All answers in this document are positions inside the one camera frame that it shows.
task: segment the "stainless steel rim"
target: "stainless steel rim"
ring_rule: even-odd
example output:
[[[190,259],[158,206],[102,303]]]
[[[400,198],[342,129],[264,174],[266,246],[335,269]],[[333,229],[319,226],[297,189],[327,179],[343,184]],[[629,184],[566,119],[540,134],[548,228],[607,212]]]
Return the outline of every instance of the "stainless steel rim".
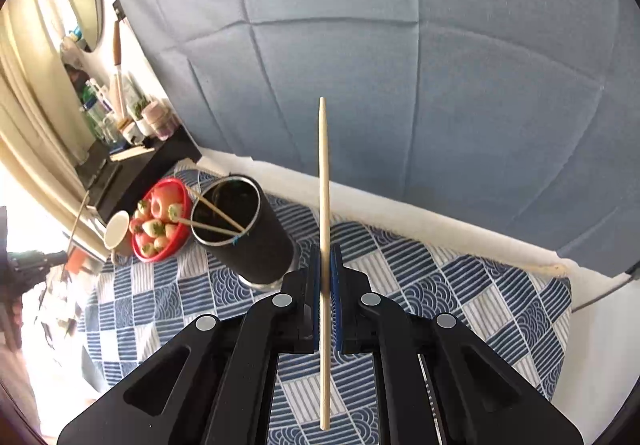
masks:
[[[191,227],[191,234],[193,234],[193,237],[195,237],[198,240],[198,242],[202,243],[206,247],[224,247],[226,245],[230,245],[231,243],[233,243],[234,240],[238,239],[239,237],[242,237],[244,234],[249,232],[253,228],[255,222],[258,220],[258,214],[260,214],[260,208],[262,207],[262,197],[260,195],[260,190],[258,189],[258,187],[249,178],[246,178],[244,176],[227,176],[225,178],[220,178],[219,180],[216,180],[212,184],[210,184],[210,186],[207,187],[205,190],[203,190],[201,192],[201,195],[206,196],[207,192],[209,192],[212,188],[217,187],[218,185],[221,185],[228,181],[244,181],[245,183],[249,183],[252,186],[252,188],[255,190],[255,194],[258,196],[258,206],[256,206],[253,219],[244,228],[244,231],[240,232],[239,235],[235,235],[234,237],[229,237],[229,239],[225,239],[224,241],[217,241],[217,242],[205,241],[204,239],[198,237],[198,234],[196,234],[195,227]],[[196,199],[193,202],[193,206],[191,207],[191,217],[190,217],[191,221],[193,221],[193,213],[195,212],[196,206],[198,205],[200,205],[200,200]]]
[[[269,284],[255,284],[255,282],[247,281],[247,279],[245,279],[242,275],[238,273],[236,273],[236,276],[238,277],[238,281],[240,281],[246,287],[249,287],[253,290],[256,290],[262,293],[279,290],[282,287],[282,279],[284,278],[284,275],[283,275],[279,279],[276,279],[276,281],[273,281]]]

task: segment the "blue gripper pad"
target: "blue gripper pad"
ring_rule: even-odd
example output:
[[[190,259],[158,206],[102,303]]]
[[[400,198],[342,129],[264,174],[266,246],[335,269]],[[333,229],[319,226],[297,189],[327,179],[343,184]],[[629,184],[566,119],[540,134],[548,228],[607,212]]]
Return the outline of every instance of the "blue gripper pad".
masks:
[[[320,247],[313,245],[309,256],[308,273],[314,276],[314,351],[320,348]]]
[[[340,305],[340,270],[342,269],[342,252],[340,245],[331,245],[329,267],[331,272],[331,309],[334,321],[335,349],[342,349],[342,307]]]

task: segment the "chopstick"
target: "chopstick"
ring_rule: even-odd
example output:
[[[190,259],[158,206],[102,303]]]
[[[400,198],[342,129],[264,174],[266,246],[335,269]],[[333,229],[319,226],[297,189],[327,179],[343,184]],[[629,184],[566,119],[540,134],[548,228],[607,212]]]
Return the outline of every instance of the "chopstick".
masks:
[[[320,176],[320,428],[329,430],[331,419],[331,278],[329,254],[329,146],[326,129],[326,101],[320,98],[318,112]]]
[[[171,220],[175,223],[182,223],[184,225],[189,225],[190,227],[196,227],[197,229],[204,229],[204,230],[209,230],[211,232],[218,232],[219,234],[231,235],[232,237],[235,237],[236,235],[240,235],[240,232],[232,232],[227,229],[219,229],[218,227],[205,225],[205,223],[203,222],[191,221],[191,219],[173,217],[171,218]]]
[[[199,199],[202,203],[204,203],[205,205],[207,205],[211,210],[213,210],[217,215],[219,215],[222,219],[224,219],[226,222],[228,222],[230,225],[233,225],[236,229],[238,229],[240,232],[244,232],[244,227],[237,221],[234,221],[232,218],[230,218],[229,216],[227,216],[222,210],[220,210],[217,206],[215,206],[213,203],[211,203],[209,200],[207,200],[202,194],[200,194],[199,192],[197,192],[197,190],[192,189],[191,187],[188,187],[187,185],[185,185],[185,188],[191,192],[191,194],[193,194],[194,196],[197,197],[197,199]]]

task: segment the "black cup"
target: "black cup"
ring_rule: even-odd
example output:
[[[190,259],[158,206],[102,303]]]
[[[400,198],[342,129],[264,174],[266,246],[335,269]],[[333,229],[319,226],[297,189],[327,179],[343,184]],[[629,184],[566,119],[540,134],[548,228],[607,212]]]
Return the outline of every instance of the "black cup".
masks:
[[[191,227],[196,240],[223,265],[255,285],[276,282],[289,271],[293,242],[257,181],[232,174],[213,182],[202,196],[244,227],[236,236]],[[200,200],[193,203],[191,220],[238,232]]]

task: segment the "curtain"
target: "curtain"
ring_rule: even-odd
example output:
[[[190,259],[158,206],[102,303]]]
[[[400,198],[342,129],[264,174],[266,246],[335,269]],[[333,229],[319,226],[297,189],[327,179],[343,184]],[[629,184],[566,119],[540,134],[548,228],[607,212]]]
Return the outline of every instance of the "curtain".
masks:
[[[65,15],[60,0],[7,0],[0,10],[0,161],[70,231],[85,194],[74,166],[95,139],[58,53]],[[106,257],[92,216],[81,221],[78,241]]]

